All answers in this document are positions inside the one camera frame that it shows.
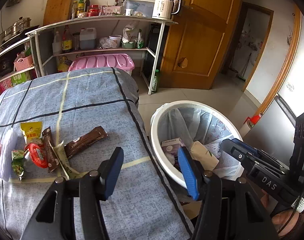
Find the person's right hand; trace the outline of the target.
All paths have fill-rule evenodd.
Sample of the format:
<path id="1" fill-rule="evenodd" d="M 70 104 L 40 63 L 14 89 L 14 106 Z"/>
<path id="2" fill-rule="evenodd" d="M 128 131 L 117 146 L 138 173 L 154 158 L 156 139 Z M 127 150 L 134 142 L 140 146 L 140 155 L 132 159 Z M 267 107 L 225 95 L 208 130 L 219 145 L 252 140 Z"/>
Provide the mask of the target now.
<path id="1" fill-rule="evenodd" d="M 269 194 L 262 190 L 262 197 L 261 197 L 261 202 L 263 206 L 266 208 L 268 211 L 268 214 L 271 213 L 271 210 L 273 209 L 272 205 L 275 203 L 273 198 L 269 197 Z M 274 215 L 271 220 L 272 223 L 278 232 L 288 221 L 290 216 L 292 215 L 292 209 L 281 211 L 280 213 L 277 213 Z M 298 239 L 298 233 L 299 229 L 302 226 L 303 219 L 302 215 L 299 212 L 295 212 L 287 226 L 284 227 L 284 229 L 278 233 L 278 236 L 280 239 Z"/>

